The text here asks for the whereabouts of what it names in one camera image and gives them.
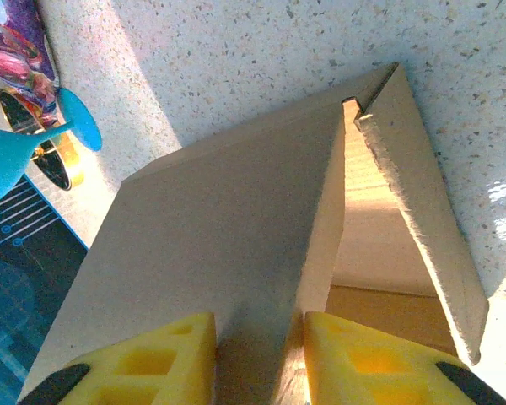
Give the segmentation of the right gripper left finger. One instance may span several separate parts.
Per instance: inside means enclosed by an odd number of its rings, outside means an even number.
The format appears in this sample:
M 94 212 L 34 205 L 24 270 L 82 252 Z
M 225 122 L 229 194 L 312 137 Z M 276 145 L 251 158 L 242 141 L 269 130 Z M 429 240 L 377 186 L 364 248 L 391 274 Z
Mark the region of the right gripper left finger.
M 77 357 L 21 403 L 210 404 L 215 357 L 215 318 L 203 312 Z

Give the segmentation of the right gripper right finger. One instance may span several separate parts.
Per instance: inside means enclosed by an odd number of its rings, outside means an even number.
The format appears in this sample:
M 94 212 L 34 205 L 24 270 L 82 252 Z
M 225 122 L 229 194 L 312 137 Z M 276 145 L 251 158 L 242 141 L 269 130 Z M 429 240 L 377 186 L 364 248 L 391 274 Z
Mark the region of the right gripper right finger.
M 304 316 L 313 404 L 505 404 L 456 357 L 325 312 Z

